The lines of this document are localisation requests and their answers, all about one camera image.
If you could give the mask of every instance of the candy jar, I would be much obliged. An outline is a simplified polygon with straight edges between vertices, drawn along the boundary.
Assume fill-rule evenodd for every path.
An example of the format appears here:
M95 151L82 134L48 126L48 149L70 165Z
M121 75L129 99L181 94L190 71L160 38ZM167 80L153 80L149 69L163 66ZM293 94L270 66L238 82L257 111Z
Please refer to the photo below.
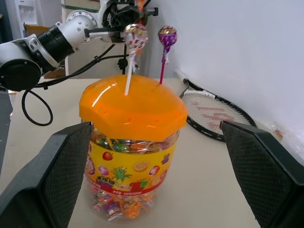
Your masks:
M165 85L133 75L125 95L126 80L102 79L80 101L81 118L94 128L85 168L90 204L117 222L151 211L187 119L184 103Z

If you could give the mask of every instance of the table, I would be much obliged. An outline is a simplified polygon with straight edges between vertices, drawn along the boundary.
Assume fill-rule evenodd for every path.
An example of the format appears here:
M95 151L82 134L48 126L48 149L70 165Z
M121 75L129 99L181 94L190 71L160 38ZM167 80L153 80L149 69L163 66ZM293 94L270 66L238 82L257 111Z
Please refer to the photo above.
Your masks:
M51 134L80 123L78 102L84 89L96 79L69 79L48 90L35 89L50 105L54 122L47 127L31 124L16 97L9 130L2 187L43 147ZM183 90L179 79L164 83L177 94ZM47 109L32 95L26 100L28 112L39 122L48 121ZM69 228L116 228L91 212L83 188L79 193ZM124 228L259 228L233 173L226 145L210 139L190 126L181 130L176 153L166 181L158 191L158 203L150 215Z

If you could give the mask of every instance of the yellow label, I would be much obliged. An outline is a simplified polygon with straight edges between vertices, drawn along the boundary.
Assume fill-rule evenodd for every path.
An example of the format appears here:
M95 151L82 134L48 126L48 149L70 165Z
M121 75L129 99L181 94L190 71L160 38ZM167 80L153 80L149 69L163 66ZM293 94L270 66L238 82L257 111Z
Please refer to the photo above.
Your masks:
M156 153L127 154L90 142L85 173L94 188L118 195L145 194L164 181L175 146Z

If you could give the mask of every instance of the black cable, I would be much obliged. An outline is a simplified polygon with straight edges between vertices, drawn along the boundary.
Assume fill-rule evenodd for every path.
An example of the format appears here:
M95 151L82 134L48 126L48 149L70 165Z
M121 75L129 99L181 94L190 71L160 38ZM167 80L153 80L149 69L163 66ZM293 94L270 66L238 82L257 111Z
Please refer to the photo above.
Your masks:
M123 55L124 55L124 60L127 60L127 45L125 44L124 45L124 50L123 50ZM127 67L124 67L123 68L123 75L125 75L125 69L126 69Z
M72 73L71 75L65 76L65 77L61 77L52 81L49 81L49 85L48 83L39 83L35 86L35 88L44 88L44 87L48 87L48 86L53 86L56 85L57 83L55 82L63 82L71 77L77 76L79 74L82 74L83 72L87 71L88 69L90 69L92 66L94 66L96 63L100 62L100 59L105 56L112 48L114 48L115 44L112 44L104 53L102 53L100 56L95 57L94 60L92 60L91 62L89 62L88 64L86 64L85 66L83 66L82 68L80 68L79 70L77 70L76 72Z
M145 2L145 4L143 5L143 7L144 7L144 8L147 7L148 4L150 3L150 1L151 1L151 0L147 0L147 1Z
M87 71L88 69L92 68L93 66L95 66L97 63L106 60L106 59L111 59L111 58L122 58L122 57L126 57L129 55L119 55L119 56L107 56L107 57L103 57L104 55L106 55L113 47L115 46L115 44L111 45L103 54L101 54L98 57L95 57L95 59L93 61L91 61L90 63L88 63L87 65L83 66L82 68L80 68L79 70L77 70L76 72L74 72L71 75L62 77L62 78L58 78L52 81L48 81L48 82L43 82L43 83L39 83L35 86L35 88L44 88L47 89L49 86L53 86L56 85L60 82L63 82L71 77L77 76L82 74L83 72ZM36 121L34 121L28 114L26 108L25 108L25 100L26 100L26 96L28 95L28 93L33 94L35 97L37 97L48 109L48 112L50 114L50 120L48 123L38 123ZM22 100L21 100L21 107L22 107L22 111L25 115L25 117L33 124L37 125L37 126L49 126L52 122L53 122L53 113L52 110L50 108L50 106L47 104L47 102L45 100L43 100L38 94L36 94L35 92L31 91L31 90L26 90L22 96Z
M27 112L27 110L26 110L26 108L25 108L25 98L27 97L27 94L28 93L30 93L30 94L33 94L35 97L37 97L46 107L47 107L47 110L48 110L48 112L49 112L49 115L50 115L50 120L49 120L49 122L48 123L38 123L38 122L36 122L35 120L33 120L30 116L29 116L29 114L28 114L28 112ZM23 94L23 96L22 96L22 100L21 100L21 107L22 107L22 111L23 111L23 113L24 113L24 115L25 115L25 117L31 122L31 123L33 123L33 124L35 124L35 125L37 125L37 126L49 126L52 122L53 122L53 119L54 119L54 117L53 117L53 112L52 112L52 110L51 110L51 108L50 108L50 106L47 104L47 102L45 101L45 100L43 100L38 94L36 94L35 92L33 92L33 91L31 91L31 90L26 90L25 92L24 92L24 94Z

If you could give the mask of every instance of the orange lid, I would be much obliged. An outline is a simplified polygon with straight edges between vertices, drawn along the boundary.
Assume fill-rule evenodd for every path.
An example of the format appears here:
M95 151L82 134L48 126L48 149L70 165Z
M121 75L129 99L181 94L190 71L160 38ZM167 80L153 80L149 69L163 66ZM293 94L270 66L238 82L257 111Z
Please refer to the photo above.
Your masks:
M158 81L132 75L105 78L87 87L80 100L80 117L112 139L161 142L186 125L182 100Z

